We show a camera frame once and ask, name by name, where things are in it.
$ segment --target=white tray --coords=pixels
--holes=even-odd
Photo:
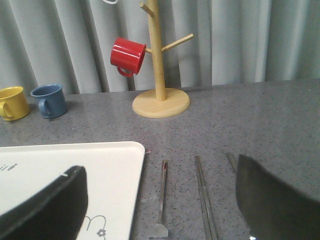
[[[0,147],[0,215],[79,165],[89,202],[77,240],[128,240],[144,156],[133,141]]]

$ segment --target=red mug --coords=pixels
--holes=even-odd
[[[110,63],[125,77],[138,74],[145,57],[146,44],[140,44],[118,37],[112,47]]]

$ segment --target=gray curtain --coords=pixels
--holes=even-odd
[[[67,94],[153,89],[152,58],[121,76],[117,37],[150,47],[140,0],[0,0],[0,88],[60,83]],[[166,87],[318,78],[319,0],[159,0]]]

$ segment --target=cup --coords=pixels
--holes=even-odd
[[[116,66],[118,72],[125,77],[138,74],[145,57],[146,44],[118,37],[112,47],[110,63]]]
[[[44,119],[54,119],[65,114],[67,104],[61,84],[39,86],[30,92]]]
[[[11,86],[0,90],[0,116],[5,121],[22,119],[30,113],[22,86]]]

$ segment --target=gray countertop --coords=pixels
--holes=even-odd
[[[194,155],[204,179],[219,240],[247,240],[236,203],[235,174],[227,152],[245,154],[300,191],[320,200],[319,79],[185,89],[191,99],[180,115],[136,115],[140,91],[67,95],[68,112],[40,116],[32,98],[23,119],[0,119],[0,147],[136,141],[144,145],[132,240],[148,239],[157,220],[161,162],[169,161],[164,225],[173,240],[204,240]]]

